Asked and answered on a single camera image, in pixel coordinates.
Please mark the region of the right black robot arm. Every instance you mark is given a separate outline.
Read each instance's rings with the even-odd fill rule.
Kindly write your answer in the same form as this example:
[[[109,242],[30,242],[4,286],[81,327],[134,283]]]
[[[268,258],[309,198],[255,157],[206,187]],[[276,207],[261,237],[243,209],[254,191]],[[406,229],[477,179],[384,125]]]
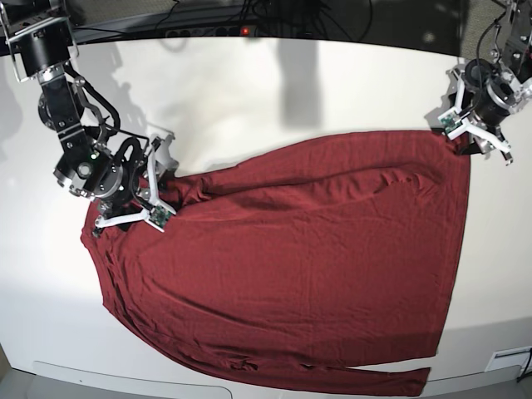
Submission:
[[[118,150],[109,149],[121,118],[72,65],[79,50],[65,2],[3,1],[1,25],[15,77],[38,82],[39,117],[61,143],[57,183],[96,204],[93,234],[136,222],[164,231],[176,214],[160,198],[160,183],[179,165],[170,155],[174,135],[126,132]]]

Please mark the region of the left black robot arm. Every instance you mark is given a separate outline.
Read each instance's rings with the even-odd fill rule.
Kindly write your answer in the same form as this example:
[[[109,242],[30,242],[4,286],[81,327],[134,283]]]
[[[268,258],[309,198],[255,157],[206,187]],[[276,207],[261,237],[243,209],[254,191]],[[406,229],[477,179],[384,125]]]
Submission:
[[[507,1],[480,35],[475,57],[451,70],[456,90],[438,116],[442,134],[457,141],[458,155],[514,158],[501,123],[531,103],[531,2]]]

